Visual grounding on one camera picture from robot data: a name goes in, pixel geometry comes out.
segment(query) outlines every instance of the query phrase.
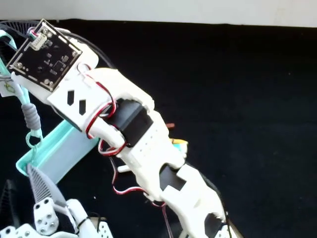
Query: red wire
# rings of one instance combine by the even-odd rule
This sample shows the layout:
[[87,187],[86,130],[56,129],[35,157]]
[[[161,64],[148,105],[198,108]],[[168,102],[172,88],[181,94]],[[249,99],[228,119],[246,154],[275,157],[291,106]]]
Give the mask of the red wire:
[[99,111],[97,111],[97,113],[93,116],[93,118],[91,119],[91,121],[89,122],[88,126],[86,127],[86,135],[89,139],[93,139],[93,137],[89,134],[89,131],[91,129],[91,127],[93,126],[93,124],[95,123],[95,121],[97,120],[97,118],[99,117],[99,115],[110,105],[111,103],[107,103],[105,106],[103,106]]
[[171,229],[171,227],[169,225],[168,218],[167,218],[166,205],[164,205],[162,207],[162,212],[163,212],[163,217],[164,217],[164,221],[165,221],[165,224],[166,224],[168,236],[169,236],[169,238],[173,238],[173,232],[172,232],[172,229]]
[[143,188],[141,188],[141,187],[130,187],[130,188],[124,190],[124,191],[119,191],[119,190],[117,190],[117,189],[115,188],[115,186],[114,186],[114,182],[115,182],[115,180],[117,179],[118,170],[117,170],[117,168],[116,168],[116,166],[115,166],[115,164],[114,164],[113,158],[110,157],[109,159],[110,159],[110,162],[111,162],[111,165],[112,165],[112,168],[113,168],[113,177],[112,177],[111,185],[112,185],[113,191],[114,191],[116,194],[118,194],[118,195],[125,195],[125,194],[128,194],[128,193],[133,192],[133,191],[141,191],[141,192],[145,192],[145,193],[146,193],[146,191],[145,191]]
[[117,154],[119,154],[124,147],[127,145],[127,143],[124,143],[120,148],[115,149],[114,147],[108,148],[105,152],[101,152],[103,150],[103,145],[104,145],[105,141],[104,140],[100,140],[100,143],[98,145],[98,150],[99,152],[103,155],[103,156],[116,156]]
[[104,107],[102,107],[100,110],[97,111],[97,113],[93,116],[93,118],[91,119],[91,121],[88,123],[88,126],[86,127],[86,135],[89,139],[92,139],[93,137],[89,134],[89,131],[92,127],[92,125],[95,123],[95,121],[97,120],[97,118],[99,117],[99,115],[109,106],[112,105],[112,110],[111,112],[107,115],[107,118],[110,118],[111,116],[113,116],[113,114],[116,111],[116,101],[114,100],[113,96],[111,95],[111,93],[109,92],[109,90],[104,87],[100,82],[96,82],[96,84],[101,87],[102,89],[104,89],[110,96],[111,98],[111,103],[107,103]]

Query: yellow object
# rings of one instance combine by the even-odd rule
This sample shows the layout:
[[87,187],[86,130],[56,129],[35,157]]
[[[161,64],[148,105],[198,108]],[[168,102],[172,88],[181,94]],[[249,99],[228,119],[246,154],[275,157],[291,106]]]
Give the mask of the yellow object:
[[170,139],[170,141],[172,142],[172,144],[188,144],[188,142],[186,140],[181,140],[181,139]]
[[15,93],[14,88],[10,84],[8,84],[7,82],[4,84],[4,86],[5,86],[5,88],[7,89],[8,92]]

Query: connector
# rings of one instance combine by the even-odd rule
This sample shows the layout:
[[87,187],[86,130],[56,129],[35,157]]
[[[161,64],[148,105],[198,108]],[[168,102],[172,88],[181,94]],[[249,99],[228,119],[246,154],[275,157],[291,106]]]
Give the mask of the connector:
[[47,41],[47,36],[39,33],[39,35],[36,37],[36,39],[31,43],[32,49],[35,51],[39,51],[40,48],[44,45],[44,43]]

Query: white robotic arm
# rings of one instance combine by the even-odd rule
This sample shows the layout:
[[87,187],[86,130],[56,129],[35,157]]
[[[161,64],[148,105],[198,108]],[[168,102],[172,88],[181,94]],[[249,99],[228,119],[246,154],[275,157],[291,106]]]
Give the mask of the white robotic arm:
[[164,202],[177,214],[183,237],[236,237],[227,231],[218,194],[170,142],[150,95],[118,70],[94,69],[94,52],[46,21],[32,34],[8,64],[15,82],[88,138],[100,138],[101,154],[120,158],[150,201]]

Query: teal plastic part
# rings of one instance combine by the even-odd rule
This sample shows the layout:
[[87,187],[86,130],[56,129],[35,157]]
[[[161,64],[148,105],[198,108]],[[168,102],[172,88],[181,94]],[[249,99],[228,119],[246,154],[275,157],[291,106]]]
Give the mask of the teal plastic part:
[[30,163],[58,183],[97,143],[98,138],[89,140],[86,134],[63,120],[44,137],[41,146],[31,149],[16,162],[16,168],[27,176],[26,165]]

